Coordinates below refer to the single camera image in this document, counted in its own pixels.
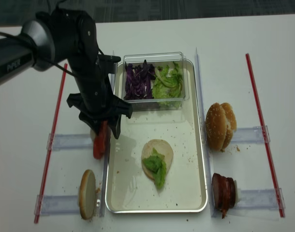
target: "red stick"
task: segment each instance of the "red stick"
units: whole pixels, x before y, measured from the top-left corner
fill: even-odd
[[[64,65],[64,69],[67,69],[67,67],[68,67],[68,64],[66,63]],[[59,96],[57,98],[57,104],[56,104],[56,109],[55,109],[55,114],[54,114],[54,119],[53,119],[53,126],[52,126],[52,130],[51,130],[51,138],[53,138],[54,134],[55,134],[55,129],[56,129],[56,125],[57,125],[57,118],[59,116],[60,101],[61,101],[62,91],[64,89],[64,84],[65,84],[65,78],[66,78],[66,72],[63,72],[61,82],[60,82],[60,87],[59,87]],[[43,194],[44,194],[45,181],[46,181],[46,175],[47,175],[47,170],[48,170],[48,167],[49,167],[50,158],[51,158],[51,149],[49,149],[47,151],[47,153],[46,153],[46,159],[45,159],[45,165],[44,165],[44,170],[43,170],[43,175],[42,175],[41,188],[40,188],[40,193],[39,193],[40,196],[43,196]],[[42,201],[42,198],[39,197],[38,202],[37,202],[37,204],[39,206],[39,212],[41,210],[41,201]],[[35,220],[33,221],[34,224],[38,224],[39,217],[40,217],[40,215],[35,216]]]
[[[258,97],[258,93],[257,93],[257,88],[256,88],[256,83],[255,83],[255,78],[254,78],[254,73],[253,73],[253,69],[252,69],[250,55],[247,53],[247,54],[245,54],[245,57],[246,57],[246,62],[248,64],[248,68],[249,68],[249,73],[250,73],[251,83],[252,83],[254,97],[255,97],[255,101],[256,101],[256,106],[257,106],[260,125],[264,129],[265,128],[265,122],[264,122],[262,109],[261,109],[260,103],[259,103],[259,97]],[[263,130],[263,137],[264,138],[266,137],[266,131],[265,130]],[[277,196],[277,201],[278,201],[278,204],[279,204],[280,216],[282,218],[284,218],[285,217],[284,206],[283,206],[281,198],[280,198],[280,189],[279,189],[279,185],[278,185],[277,175],[276,175],[275,169],[274,169],[274,164],[273,164],[273,160],[272,160],[272,154],[271,154],[271,150],[270,150],[270,144],[265,143],[265,146],[266,146],[265,150],[266,150],[267,156],[268,156],[270,171],[271,171],[271,175],[272,175],[273,186],[274,186],[275,194]]]

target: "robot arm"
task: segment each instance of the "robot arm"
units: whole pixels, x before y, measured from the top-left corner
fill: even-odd
[[[96,134],[107,121],[118,138],[121,115],[130,118],[133,110],[113,94],[108,78],[120,57],[99,51],[95,22],[86,12],[58,7],[51,15],[39,12],[18,36],[0,39],[0,83],[26,68],[45,71],[67,59],[80,91],[69,95],[69,107],[79,109],[79,119]]]

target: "dark floor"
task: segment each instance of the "dark floor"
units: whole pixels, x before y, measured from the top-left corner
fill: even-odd
[[[50,0],[52,9],[57,0]],[[277,15],[295,13],[295,0],[68,0],[68,9],[87,11],[96,22]],[[46,0],[0,0],[0,26],[22,25]]]

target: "hamburger bun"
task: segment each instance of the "hamburger bun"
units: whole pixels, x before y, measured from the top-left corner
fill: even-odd
[[[209,147],[225,149],[236,131],[236,117],[229,103],[211,105],[206,114],[206,136]]]
[[[168,142],[162,139],[152,139],[148,141],[142,149],[141,163],[144,173],[147,175],[148,178],[152,180],[154,180],[153,173],[144,166],[142,160],[152,155],[153,148],[155,148],[158,153],[164,155],[164,162],[166,163],[167,173],[169,172],[173,160],[173,150]]]
[[[92,170],[86,170],[82,176],[79,191],[80,214],[84,220],[93,217],[96,201],[96,179]]]

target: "tray rim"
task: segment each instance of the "tray rim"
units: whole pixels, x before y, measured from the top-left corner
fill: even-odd
[[[195,72],[195,68],[194,68],[194,64],[191,60],[186,59],[186,62],[189,63],[191,65],[191,69],[193,70],[194,73],[194,81],[195,81],[195,86],[197,86],[197,80],[196,78],[196,72]],[[203,211],[205,209],[205,207],[207,206],[207,202],[208,202],[208,192],[207,192],[207,176],[206,176],[206,167],[205,167],[205,154],[204,154],[204,150],[203,150],[203,143],[202,143],[202,132],[201,132],[201,127],[200,127],[200,117],[199,117],[199,106],[198,106],[198,101],[197,101],[197,88],[194,88],[195,90],[195,101],[196,101],[196,108],[197,108],[197,114],[198,114],[198,130],[199,130],[199,139],[200,139],[200,144],[201,144],[201,157],[202,157],[202,162],[203,162],[203,173],[204,173],[204,181],[205,181],[205,193],[206,193],[206,201],[204,202],[203,206],[199,209],[177,209],[177,210],[113,210],[109,207],[109,204],[107,202],[108,200],[108,173],[109,173],[109,165],[107,166],[107,174],[106,174],[106,186],[105,186],[105,205],[107,207],[107,209],[114,214],[135,214],[135,213],[199,213],[201,211]]]

